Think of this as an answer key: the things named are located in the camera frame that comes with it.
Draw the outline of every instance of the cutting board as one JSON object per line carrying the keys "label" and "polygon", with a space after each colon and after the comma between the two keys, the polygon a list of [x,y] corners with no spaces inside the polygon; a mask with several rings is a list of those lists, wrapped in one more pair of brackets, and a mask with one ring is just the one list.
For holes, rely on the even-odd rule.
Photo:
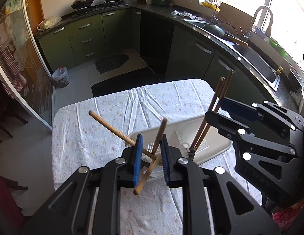
{"label": "cutting board", "polygon": [[[240,27],[242,28],[242,32],[246,34],[250,26],[252,16],[227,3],[222,2],[219,6],[218,19],[220,22],[231,24],[234,28],[236,28],[239,38],[242,38]],[[227,24],[219,24],[219,26],[236,35],[236,32],[231,26]]]}

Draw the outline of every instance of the white floral tablecloth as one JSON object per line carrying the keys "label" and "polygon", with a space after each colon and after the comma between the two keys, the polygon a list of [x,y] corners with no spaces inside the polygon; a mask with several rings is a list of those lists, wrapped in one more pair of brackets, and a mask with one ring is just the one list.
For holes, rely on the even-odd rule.
{"label": "white floral tablecloth", "polygon": [[[174,122],[203,114],[213,94],[205,81],[192,79],[147,85],[61,108],[52,132],[55,189],[80,166],[103,167],[125,148],[125,142],[90,117],[89,110],[128,135],[159,125],[163,117]],[[261,204],[261,193],[234,171],[235,163],[231,147],[201,167],[224,167]],[[169,189],[164,180],[157,180],[147,183],[139,196],[133,189],[121,190],[121,234],[182,234],[181,189]]]}

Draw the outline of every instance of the white plastic tray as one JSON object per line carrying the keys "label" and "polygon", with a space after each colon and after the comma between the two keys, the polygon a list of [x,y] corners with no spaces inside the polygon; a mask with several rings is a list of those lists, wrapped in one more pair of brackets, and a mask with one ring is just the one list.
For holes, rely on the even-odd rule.
{"label": "white plastic tray", "polygon": [[[196,117],[191,117],[181,121],[168,123],[165,128],[165,134],[167,137],[167,142],[170,146],[177,147],[183,157],[188,158],[188,151],[201,122],[203,121],[204,114]],[[159,127],[148,128],[139,132],[132,132],[128,135],[133,141],[136,141],[137,135],[141,134],[143,136],[143,147],[152,151],[154,140]],[[197,165],[201,165],[212,158],[220,155],[231,147],[231,141],[218,134],[217,129],[210,127],[207,135],[199,146],[195,153],[193,161]],[[160,146],[156,151],[156,155],[160,155]],[[142,155],[142,159],[151,162],[151,159],[145,155]],[[151,173],[147,182],[151,182],[152,178],[161,177],[163,175],[163,168],[156,166],[156,168]]]}

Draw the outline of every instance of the curved faucet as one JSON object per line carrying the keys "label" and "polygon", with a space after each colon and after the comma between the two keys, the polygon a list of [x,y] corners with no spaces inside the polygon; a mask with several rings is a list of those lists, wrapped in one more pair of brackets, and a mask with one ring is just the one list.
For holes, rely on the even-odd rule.
{"label": "curved faucet", "polygon": [[249,26],[247,35],[244,35],[244,34],[242,33],[242,31],[241,31],[241,34],[244,36],[245,42],[247,42],[248,39],[249,39],[249,37],[250,37],[250,33],[251,33],[252,27],[253,27],[253,25],[254,25],[254,22],[256,21],[258,12],[259,12],[260,10],[263,10],[263,9],[268,10],[268,11],[270,12],[270,15],[271,15],[271,19],[270,19],[269,26],[268,26],[268,28],[267,28],[266,31],[265,31],[265,35],[266,35],[267,37],[271,37],[272,24],[273,24],[273,13],[272,13],[271,9],[270,9],[268,6],[262,5],[262,6],[260,6],[259,8],[257,8],[256,12],[254,13],[254,16],[253,16],[253,19],[252,19],[252,21],[251,21],[251,23],[250,23],[250,26]]}
{"label": "curved faucet", "polygon": [[214,20],[215,20],[215,13],[216,13],[216,10],[217,10],[217,6],[218,6],[218,3],[217,3],[217,0],[215,0],[216,1],[216,6],[215,6],[215,11],[214,11],[214,14],[213,14],[213,16],[212,16],[212,18],[211,18],[211,22],[210,22],[210,24],[211,25],[214,25]]}

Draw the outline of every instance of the cabinet handle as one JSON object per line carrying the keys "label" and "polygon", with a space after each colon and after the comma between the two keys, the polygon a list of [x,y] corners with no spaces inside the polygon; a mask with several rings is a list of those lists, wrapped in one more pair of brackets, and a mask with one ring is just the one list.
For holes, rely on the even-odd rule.
{"label": "cabinet handle", "polygon": [[112,12],[112,13],[107,13],[107,14],[105,14],[103,16],[109,16],[109,15],[114,15],[114,14],[115,14],[115,12]]}
{"label": "cabinet handle", "polygon": [[62,30],[64,30],[65,29],[65,27],[62,27],[61,29],[58,29],[58,30],[56,30],[55,32],[53,32],[53,33],[58,33],[58,32],[60,32],[60,31],[62,31]]}
{"label": "cabinet handle", "polygon": [[86,25],[84,25],[84,26],[80,26],[79,29],[84,28],[84,27],[87,27],[87,26],[90,26],[90,25],[91,25],[91,23],[86,24]]}
{"label": "cabinet handle", "polygon": [[96,51],[94,51],[93,53],[91,53],[91,54],[87,54],[86,56],[92,56],[92,55],[94,55],[95,54],[95,52]]}
{"label": "cabinet handle", "polygon": [[197,43],[197,42],[196,42],[196,46],[197,46],[198,48],[200,48],[202,51],[204,51],[205,53],[212,54],[212,51],[211,51],[211,50],[208,50],[208,49],[202,47],[202,46],[201,46],[199,43]]}
{"label": "cabinet handle", "polygon": [[93,38],[91,38],[90,40],[82,41],[82,43],[90,42],[92,40],[93,40]]}
{"label": "cabinet handle", "polygon": [[233,73],[235,73],[236,71],[233,70],[232,68],[228,67],[221,59],[218,59],[218,62],[220,65],[222,65],[226,70],[228,71],[233,71]]}

